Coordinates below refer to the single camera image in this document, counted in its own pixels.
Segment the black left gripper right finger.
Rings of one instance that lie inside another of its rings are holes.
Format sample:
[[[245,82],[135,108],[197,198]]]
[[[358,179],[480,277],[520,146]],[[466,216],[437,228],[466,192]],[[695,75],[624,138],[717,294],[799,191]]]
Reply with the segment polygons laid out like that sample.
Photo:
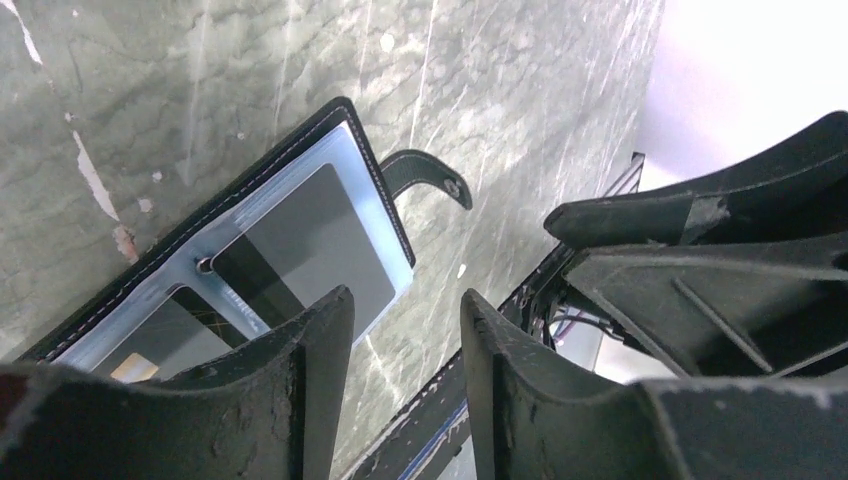
[[[696,377],[619,384],[556,354],[482,295],[461,300],[481,479],[843,479],[847,385]]]

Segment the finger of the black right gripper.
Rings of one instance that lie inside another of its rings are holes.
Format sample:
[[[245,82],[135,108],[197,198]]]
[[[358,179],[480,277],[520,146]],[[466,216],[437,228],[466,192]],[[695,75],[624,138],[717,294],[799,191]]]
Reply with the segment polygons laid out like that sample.
[[[588,249],[567,282],[686,376],[822,376],[847,363],[847,236]]]
[[[790,240],[846,225],[844,111],[730,167],[645,192],[565,203],[544,221],[574,249]]]

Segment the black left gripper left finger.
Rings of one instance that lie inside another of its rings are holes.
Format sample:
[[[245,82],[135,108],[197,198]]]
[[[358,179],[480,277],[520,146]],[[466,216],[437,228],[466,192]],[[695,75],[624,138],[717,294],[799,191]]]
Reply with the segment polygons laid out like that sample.
[[[5,479],[326,479],[355,302],[339,286],[294,319],[164,381],[1,369]]]

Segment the grey card magnetic stripe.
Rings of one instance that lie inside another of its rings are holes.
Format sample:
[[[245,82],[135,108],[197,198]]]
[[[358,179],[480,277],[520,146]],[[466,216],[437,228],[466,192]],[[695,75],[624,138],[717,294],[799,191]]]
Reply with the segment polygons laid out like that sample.
[[[330,165],[274,205],[212,267],[271,328],[344,285],[354,296],[354,333],[360,335],[396,294]]]

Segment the black leather card holder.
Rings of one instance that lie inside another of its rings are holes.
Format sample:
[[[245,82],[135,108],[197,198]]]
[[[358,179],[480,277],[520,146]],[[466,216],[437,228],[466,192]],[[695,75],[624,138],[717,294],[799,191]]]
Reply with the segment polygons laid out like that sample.
[[[204,299],[247,338],[245,343],[270,332],[273,328],[214,271],[212,262],[324,165],[336,170],[396,289],[392,303],[362,334],[354,333],[353,323],[352,346],[359,345],[413,281],[416,257],[397,212],[397,198],[410,187],[425,184],[464,209],[472,208],[473,199],[462,176],[431,154],[406,149],[378,161],[352,101],[339,96],[26,350],[23,359],[94,373],[100,361],[181,287]]]

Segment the black VIP card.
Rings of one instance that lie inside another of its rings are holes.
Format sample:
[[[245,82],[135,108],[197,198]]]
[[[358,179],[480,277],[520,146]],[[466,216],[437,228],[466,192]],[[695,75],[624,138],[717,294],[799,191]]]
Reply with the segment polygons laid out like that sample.
[[[165,380],[247,338],[187,287],[177,289],[94,369],[124,383]]]

